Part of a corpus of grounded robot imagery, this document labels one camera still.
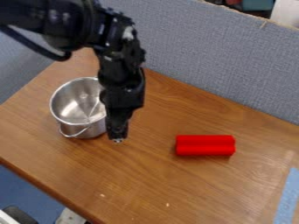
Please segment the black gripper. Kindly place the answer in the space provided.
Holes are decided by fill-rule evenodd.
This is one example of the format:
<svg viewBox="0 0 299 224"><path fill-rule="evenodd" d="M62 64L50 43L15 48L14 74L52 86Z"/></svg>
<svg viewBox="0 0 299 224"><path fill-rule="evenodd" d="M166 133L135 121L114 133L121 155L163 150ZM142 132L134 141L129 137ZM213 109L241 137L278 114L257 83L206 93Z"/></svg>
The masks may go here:
<svg viewBox="0 0 299 224"><path fill-rule="evenodd" d="M99 99L107 109L107 136L121 143L127 139L131 111L141 109L146 101L146 73L139 67L125 80L117 81L117 75L125 70L103 66L98 72L99 84L105 88Z"/></svg>

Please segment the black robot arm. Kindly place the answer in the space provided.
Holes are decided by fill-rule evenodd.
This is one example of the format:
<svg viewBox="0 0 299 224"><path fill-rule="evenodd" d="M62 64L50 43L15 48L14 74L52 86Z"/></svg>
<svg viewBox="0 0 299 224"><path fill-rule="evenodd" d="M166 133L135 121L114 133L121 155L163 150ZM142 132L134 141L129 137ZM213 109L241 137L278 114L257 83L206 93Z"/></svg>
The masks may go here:
<svg viewBox="0 0 299 224"><path fill-rule="evenodd" d="M127 139L130 119L146 101L146 50L133 18L99 0L0 0L0 32L56 61L82 48L94 50L107 136Z"/></svg>

